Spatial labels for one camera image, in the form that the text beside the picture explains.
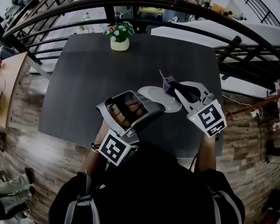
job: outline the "white pot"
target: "white pot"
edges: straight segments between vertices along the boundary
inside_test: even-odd
[[[130,46],[129,38],[126,38],[124,42],[111,42],[111,49],[117,51],[127,50]]]

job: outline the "wooden floor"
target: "wooden floor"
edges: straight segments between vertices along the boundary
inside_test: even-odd
[[[12,118],[14,122],[37,126],[47,81],[32,78],[25,73],[16,91]],[[243,103],[255,100],[231,95]],[[224,99],[226,111],[243,108]],[[224,130],[223,155],[217,158],[217,169],[222,171],[236,195],[243,201],[246,224],[259,223],[263,217],[261,208],[273,189],[280,188],[280,165],[262,163],[260,160],[260,132],[256,118],[240,114],[228,118]],[[267,139],[275,139],[280,146],[280,132],[273,133],[271,123],[261,127],[262,146]],[[23,173],[30,167],[35,173],[36,194],[28,202],[31,215],[38,223],[48,223],[49,207],[61,186],[79,170],[88,153],[85,147],[59,140],[39,132],[20,131],[10,128],[4,141],[5,152],[0,151],[0,168],[7,178]],[[192,159],[180,159],[189,167]]]

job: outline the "white plate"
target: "white plate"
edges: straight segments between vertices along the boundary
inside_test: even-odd
[[[145,86],[138,90],[138,93],[151,101],[160,103],[165,106],[165,113],[178,112],[182,108],[182,104],[174,97],[168,95],[161,87]]]

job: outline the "dark gray table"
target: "dark gray table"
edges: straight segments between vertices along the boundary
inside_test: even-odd
[[[58,59],[42,107],[38,130],[90,146],[102,123],[95,106],[108,97],[140,87],[162,87],[159,69],[177,81],[204,84],[222,104],[215,51],[191,42],[133,35],[127,51],[113,51],[102,34],[72,35]],[[140,133],[176,157],[194,157],[202,132],[186,113],[165,113]],[[222,154],[223,137],[217,142]]]

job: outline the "bracelet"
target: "bracelet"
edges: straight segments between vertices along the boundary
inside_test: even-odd
[[[92,144],[91,144],[91,149],[92,149],[94,152],[98,153],[98,149],[99,149],[100,146],[101,146],[100,144],[94,144],[94,143],[92,143]]]

